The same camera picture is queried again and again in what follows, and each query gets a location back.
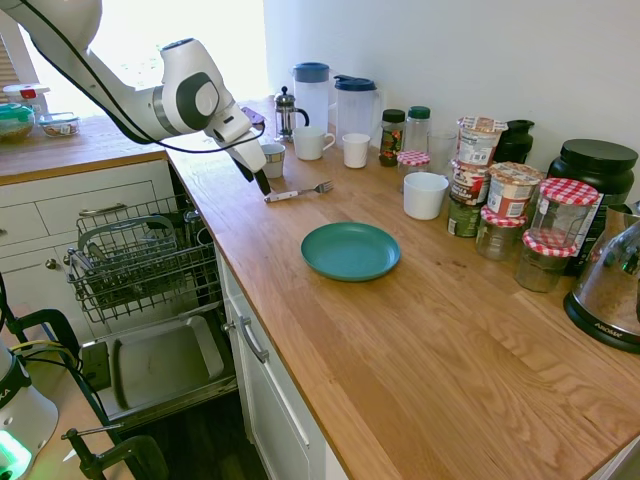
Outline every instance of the blue lid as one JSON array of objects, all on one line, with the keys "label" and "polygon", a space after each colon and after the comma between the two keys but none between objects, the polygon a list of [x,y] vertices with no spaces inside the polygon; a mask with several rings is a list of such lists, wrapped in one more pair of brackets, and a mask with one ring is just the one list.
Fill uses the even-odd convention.
[{"label": "blue lid", "polygon": [[293,79],[302,83],[321,83],[329,80],[329,65],[318,62],[298,63],[293,67]]},{"label": "blue lid", "polygon": [[336,75],[336,88],[348,92],[368,92],[376,89],[376,84],[368,78],[355,78],[347,75]]}]

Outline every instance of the green light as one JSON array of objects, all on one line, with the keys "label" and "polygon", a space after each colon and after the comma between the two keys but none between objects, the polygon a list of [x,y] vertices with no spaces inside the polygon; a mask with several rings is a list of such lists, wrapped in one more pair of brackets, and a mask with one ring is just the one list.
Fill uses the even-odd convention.
[{"label": "green light", "polygon": [[4,457],[0,473],[10,470],[11,478],[19,478],[31,463],[31,452],[6,430],[0,430],[0,457]]}]

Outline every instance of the white wall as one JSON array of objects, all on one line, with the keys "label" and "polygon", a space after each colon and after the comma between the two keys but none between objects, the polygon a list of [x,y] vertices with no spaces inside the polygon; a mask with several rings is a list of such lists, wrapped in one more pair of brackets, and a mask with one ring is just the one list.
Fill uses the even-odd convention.
[{"label": "white wall", "polygon": [[[474,114],[533,120],[538,168],[569,138],[640,152],[638,0],[264,3],[273,91],[291,86],[293,64],[320,61],[374,79],[390,107],[431,107],[436,127]],[[635,171],[634,200],[640,162]]]}]

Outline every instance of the wooden floor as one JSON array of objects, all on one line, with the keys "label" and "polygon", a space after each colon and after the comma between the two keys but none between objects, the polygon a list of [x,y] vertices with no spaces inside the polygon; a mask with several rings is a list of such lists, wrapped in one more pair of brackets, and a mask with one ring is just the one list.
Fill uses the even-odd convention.
[{"label": "wooden floor", "polygon": [[160,446],[171,480],[267,480],[244,431],[237,392],[131,430]]}]

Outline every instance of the french press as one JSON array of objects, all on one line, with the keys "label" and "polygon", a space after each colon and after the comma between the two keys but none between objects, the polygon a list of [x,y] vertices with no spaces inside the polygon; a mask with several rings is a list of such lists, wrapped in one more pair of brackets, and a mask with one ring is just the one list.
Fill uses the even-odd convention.
[{"label": "french press", "polygon": [[309,115],[301,108],[296,108],[294,102],[296,98],[287,93],[287,87],[282,87],[282,93],[274,98],[276,103],[276,132],[277,141],[284,140],[291,142],[293,140],[293,128],[295,113],[301,113],[304,117],[304,126],[309,126]]}]

